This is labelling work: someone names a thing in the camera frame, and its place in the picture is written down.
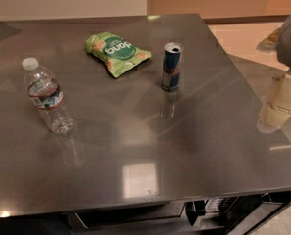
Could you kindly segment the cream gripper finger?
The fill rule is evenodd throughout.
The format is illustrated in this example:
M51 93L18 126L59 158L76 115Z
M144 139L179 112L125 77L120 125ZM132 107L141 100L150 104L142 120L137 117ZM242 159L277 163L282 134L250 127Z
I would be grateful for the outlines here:
M267 103L267 111L263 122L272 127L280 127L291 117L291 70L279 78L271 99Z

